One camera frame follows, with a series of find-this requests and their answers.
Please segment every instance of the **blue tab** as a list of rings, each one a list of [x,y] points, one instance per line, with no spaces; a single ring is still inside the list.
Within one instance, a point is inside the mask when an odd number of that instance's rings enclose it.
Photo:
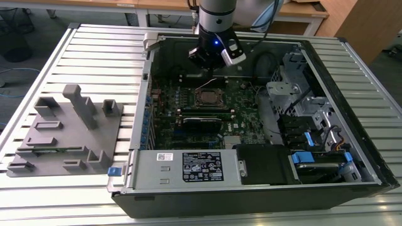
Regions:
[[[299,158],[296,157],[296,154],[291,155],[291,160],[294,161],[294,164],[299,163]]]
[[[314,147],[314,142],[312,142],[310,133],[306,132],[304,135],[306,135],[306,138],[307,138],[307,141],[308,141],[308,145],[310,145],[311,147]]]
[[[348,152],[344,152],[344,158],[346,158],[347,162],[352,161],[352,157],[351,157],[351,154]]]
[[[291,155],[294,163],[314,163],[311,152],[296,152]]]
[[[120,167],[109,167],[107,170],[107,175],[109,177],[120,177],[121,176],[121,168]]]

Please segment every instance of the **warning label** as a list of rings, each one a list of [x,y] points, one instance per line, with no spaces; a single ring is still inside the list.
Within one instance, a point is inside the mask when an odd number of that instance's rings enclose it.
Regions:
[[[223,181],[220,152],[183,153],[183,180]]]

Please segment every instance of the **white label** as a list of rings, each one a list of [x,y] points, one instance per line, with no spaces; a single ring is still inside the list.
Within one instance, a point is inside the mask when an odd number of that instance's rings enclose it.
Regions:
[[[117,4],[117,6],[123,6],[123,7],[133,7],[132,4]]]
[[[157,161],[173,161],[173,153],[157,153]]]
[[[323,18],[327,17],[326,15],[318,15],[318,14],[312,14],[311,16],[312,17],[323,17]]]

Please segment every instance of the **wooden desk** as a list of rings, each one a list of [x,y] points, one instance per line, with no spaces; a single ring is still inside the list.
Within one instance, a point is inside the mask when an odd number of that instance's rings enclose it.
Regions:
[[[73,11],[97,11],[116,13],[136,13],[139,26],[148,27],[148,15],[177,15],[191,16],[185,0],[9,0],[0,2],[2,7],[42,8]],[[275,18],[279,23],[304,23],[300,34],[312,36],[319,28],[322,20],[328,17],[327,12],[319,12],[311,4],[290,2],[281,6],[279,16]],[[280,26],[281,30],[288,30],[287,25]]]

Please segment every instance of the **aluminum slatted table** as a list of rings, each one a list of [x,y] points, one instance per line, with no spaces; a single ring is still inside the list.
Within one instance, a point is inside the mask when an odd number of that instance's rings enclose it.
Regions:
[[[124,103],[115,163],[128,155],[148,31],[189,30],[82,24],[69,28],[0,136],[0,225],[400,225],[402,188],[372,198],[355,199],[330,210],[199,218],[131,219],[107,192],[107,175],[9,178],[8,163],[21,144],[36,111],[37,97],[65,101],[66,83],[81,86],[93,102]],[[260,34],[239,33],[260,37]],[[269,35],[300,39],[300,36]],[[348,104],[402,183],[402,110],[347,43],[335,38],[304,37],[319,54]]]

